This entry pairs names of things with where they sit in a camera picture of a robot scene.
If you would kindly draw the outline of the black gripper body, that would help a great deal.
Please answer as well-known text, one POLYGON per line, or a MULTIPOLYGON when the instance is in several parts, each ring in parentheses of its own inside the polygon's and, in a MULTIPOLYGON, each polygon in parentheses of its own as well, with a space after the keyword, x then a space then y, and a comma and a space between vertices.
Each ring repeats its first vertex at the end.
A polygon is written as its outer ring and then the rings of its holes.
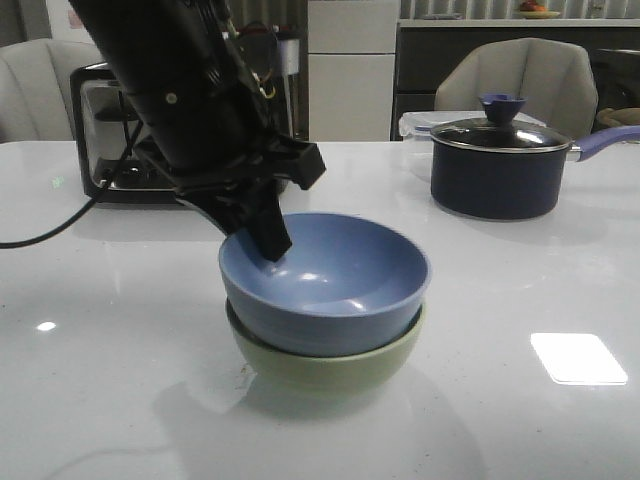
POLYGON ((225 235, 246 229, 246 199, 263 184, 278 184, 279 195, 289 180, 275 178, 266 158, 275 135, 264 146, 232 160, 230 166, 212 165, 202 171, 181 171, 169 165, 159 146, 146 137, 134 148, 141 159, 150 161, 170 182, 179 203, 201 213, 225 235))

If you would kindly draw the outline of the black gripper finger in bowl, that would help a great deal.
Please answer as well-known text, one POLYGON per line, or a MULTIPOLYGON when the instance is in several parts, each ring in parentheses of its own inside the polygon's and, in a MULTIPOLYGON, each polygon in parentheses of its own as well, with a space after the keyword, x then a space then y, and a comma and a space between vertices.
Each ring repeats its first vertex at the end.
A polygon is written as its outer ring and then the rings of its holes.
POLYGON ((279 203, 279 185, 263 184, 246 199, 244 225, 266 260, 278 261, 292 246, 279 203))

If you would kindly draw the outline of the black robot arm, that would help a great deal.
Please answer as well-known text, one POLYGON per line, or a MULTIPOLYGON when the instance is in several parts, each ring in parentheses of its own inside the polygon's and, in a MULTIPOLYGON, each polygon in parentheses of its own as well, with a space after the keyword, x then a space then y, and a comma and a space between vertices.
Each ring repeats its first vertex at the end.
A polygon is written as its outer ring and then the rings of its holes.
POLYGON ((291 246, 278 200, 283 138, 211 1, 75 1, 73 9, 150 132, 139 143, 178 202, 263 258, 291 246))

